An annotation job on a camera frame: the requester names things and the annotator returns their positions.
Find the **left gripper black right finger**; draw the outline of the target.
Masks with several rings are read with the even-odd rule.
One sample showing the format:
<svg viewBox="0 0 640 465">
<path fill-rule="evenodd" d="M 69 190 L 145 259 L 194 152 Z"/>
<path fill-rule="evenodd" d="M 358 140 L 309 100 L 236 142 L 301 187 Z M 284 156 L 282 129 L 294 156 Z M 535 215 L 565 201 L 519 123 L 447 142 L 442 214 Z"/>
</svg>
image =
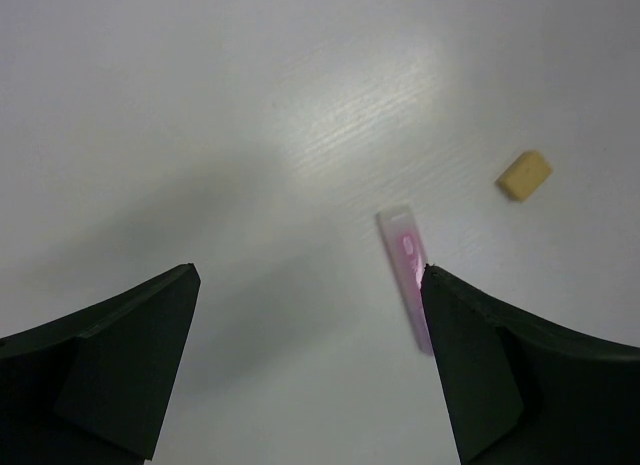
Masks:
<svg viewBox="0 0 640 465">
<path fill-rule="evenodd" d="M 638 463 L 638 348 L 555 324 L 434 265 L 421 295 L 462 463 Z"/>
</svg>

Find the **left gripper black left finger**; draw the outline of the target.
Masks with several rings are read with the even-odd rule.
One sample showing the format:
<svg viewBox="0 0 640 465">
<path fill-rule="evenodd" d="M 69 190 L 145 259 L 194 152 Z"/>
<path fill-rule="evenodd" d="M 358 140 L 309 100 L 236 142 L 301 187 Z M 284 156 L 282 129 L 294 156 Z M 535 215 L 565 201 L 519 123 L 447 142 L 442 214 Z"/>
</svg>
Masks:
<svg viewBox="0 0 640 465">
<path fill-rule="evenodd" d="M 4 464 L 144 464 L 200 288 L 192 264 L 1 340 Z"/>
</svg>

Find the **pink highlighter stick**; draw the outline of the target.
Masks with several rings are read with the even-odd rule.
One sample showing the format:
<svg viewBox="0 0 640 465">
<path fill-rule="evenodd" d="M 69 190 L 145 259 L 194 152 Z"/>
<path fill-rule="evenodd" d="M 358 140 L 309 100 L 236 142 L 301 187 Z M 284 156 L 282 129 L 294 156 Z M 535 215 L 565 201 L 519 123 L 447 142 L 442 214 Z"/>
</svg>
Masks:
<svg viewBox="0 0 640 465">
<path fill-rule="evenodd" d="M 379 211 L 376 221 L 416 345 L 432 356 L 421 296 L 427 255 L 412 210 L 406 204 L 392 206 Z"/>
</svg>

